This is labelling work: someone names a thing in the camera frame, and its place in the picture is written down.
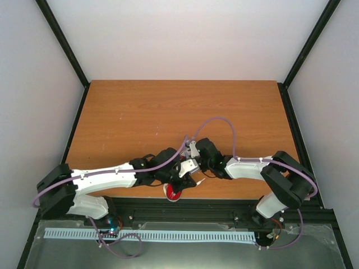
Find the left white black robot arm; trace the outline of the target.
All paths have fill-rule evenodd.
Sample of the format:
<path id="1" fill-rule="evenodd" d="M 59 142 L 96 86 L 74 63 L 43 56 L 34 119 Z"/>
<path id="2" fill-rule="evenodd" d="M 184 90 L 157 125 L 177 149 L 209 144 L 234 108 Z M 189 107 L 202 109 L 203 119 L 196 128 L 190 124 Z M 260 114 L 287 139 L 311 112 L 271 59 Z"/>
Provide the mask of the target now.
<path id="1" fill-rule="evenodd" d="M 185 148 L 179 152 L 169 147 L 156 156 L 148 154 L 110 168 L 79 170 L 68 164 L 56 166 L 36 186 L 33 202 L 45 220 L 64 215 L 90 216 L 103 225 L 112 225 L 117 212 L 104 197 L 92 193 L 112 188 L 150 186 L 154 181 L 167 184 L 173 191 L 196 186 L 191 173 L 199 169 L 198 150 Z"/>

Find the red canvas sneaker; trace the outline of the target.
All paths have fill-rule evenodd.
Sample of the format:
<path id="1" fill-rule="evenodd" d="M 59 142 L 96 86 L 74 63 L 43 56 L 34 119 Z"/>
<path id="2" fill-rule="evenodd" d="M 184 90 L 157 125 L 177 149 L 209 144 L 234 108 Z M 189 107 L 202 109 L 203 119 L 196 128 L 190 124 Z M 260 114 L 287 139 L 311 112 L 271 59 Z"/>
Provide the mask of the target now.
<path id="1" fill-rule="evenodd" d="M 166 199 L 170 202 L 177 202 L 182 195 L 181 191 L 175 193 L 173 187 L 167 183 L 163 185 L 163 192 L 165 194 Z"/>

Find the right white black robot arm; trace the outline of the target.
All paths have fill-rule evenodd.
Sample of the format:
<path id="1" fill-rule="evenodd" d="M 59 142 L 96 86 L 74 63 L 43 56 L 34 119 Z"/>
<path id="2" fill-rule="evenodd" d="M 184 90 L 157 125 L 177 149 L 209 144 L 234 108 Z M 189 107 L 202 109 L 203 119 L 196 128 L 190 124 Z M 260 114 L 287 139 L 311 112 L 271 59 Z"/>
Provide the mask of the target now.
<path id="1" fill-rule="evenodd" d="M 285 151 L 264 158 L 223 155 L 208 139 L 188 143 L 192 159 L 202 171 L 211 171 L 220 179 L 254 179 L 265 182 L 271 192 L 261 197 L 247 217 L 263 227 L 275 214 L 285 209 L 298 209 L 318 192 L 314 175 Z"/>

